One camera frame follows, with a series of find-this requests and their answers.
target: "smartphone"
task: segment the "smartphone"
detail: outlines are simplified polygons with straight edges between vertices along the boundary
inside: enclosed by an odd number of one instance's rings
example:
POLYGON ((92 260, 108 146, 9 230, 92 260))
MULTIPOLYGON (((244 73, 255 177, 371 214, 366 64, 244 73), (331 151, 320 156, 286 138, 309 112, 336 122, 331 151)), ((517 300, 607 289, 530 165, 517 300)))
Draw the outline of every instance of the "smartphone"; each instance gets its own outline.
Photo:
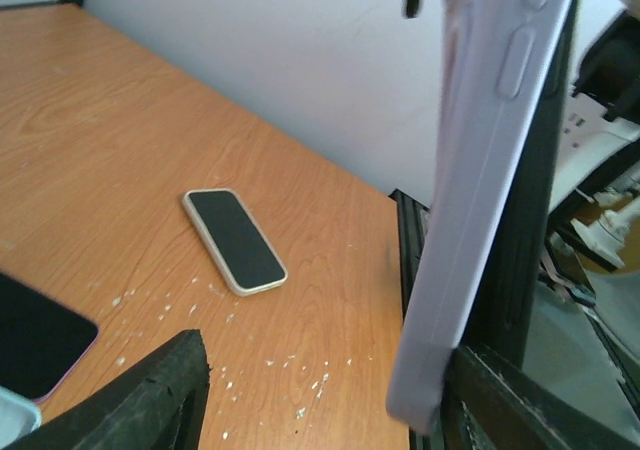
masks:
POLYGON ((233 190, 191 190, 182 203, 233 293, 244 297, 285 282, 282 261, 233 190))
POLYGON ((97 336, 95 323, 0 273, 0 387, 45 399, 97 336))

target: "wooden tabletop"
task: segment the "wooden tabletop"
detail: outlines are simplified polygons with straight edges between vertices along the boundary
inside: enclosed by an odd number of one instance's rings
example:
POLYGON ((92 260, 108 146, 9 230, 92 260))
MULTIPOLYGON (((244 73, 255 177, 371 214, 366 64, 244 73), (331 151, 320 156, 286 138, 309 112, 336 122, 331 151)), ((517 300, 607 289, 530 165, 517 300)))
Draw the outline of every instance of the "wooden tabletop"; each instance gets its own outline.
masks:
POLYGON ((0 268, 100 326, 45 421, 197 328, 201 448, 407 447, 394 202, 75 7, 0 12, 0 268), (246 202, 281 288, 226 289, 179 202, 208 187, 246 202))

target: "white phone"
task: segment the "white phone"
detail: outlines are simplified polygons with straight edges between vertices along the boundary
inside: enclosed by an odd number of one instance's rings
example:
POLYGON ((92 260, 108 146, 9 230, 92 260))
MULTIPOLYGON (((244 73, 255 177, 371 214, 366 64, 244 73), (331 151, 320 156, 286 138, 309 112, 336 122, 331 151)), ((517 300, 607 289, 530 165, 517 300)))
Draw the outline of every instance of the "white phone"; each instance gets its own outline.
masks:
POLYGON ((233 293, 245 297, 287 280, 282 261, 233 190, 191 190, 182 204, 233 293))

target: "phone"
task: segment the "phone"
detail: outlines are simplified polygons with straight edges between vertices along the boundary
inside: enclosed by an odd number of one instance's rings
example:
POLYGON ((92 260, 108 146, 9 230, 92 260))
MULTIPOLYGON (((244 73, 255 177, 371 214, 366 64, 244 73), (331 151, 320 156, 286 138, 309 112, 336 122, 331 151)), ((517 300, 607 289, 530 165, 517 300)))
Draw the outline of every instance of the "phone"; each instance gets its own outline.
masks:
POLYGON ((97 337, 95 323, 0 273, 0 387, 45 399, 97 337))
POLYGON ((286 281, 282 261, 233 190, 191 190, 182 203, 233 293, 244 297, 286 281))

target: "phone screen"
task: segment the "phone screen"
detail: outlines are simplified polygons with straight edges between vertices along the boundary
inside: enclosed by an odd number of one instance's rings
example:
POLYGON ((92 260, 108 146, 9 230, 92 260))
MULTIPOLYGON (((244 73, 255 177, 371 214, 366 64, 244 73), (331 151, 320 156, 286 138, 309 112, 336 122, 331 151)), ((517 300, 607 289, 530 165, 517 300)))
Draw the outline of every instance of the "phone screen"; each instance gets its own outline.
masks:
POLYGON ((232 192, 195 191, 187 198, 238 285, 252 289, 285 278, 284 268, 232 192))
POLYGON ((98 327, 0 273, 0 386, 47 397, 98 336, 98 327))

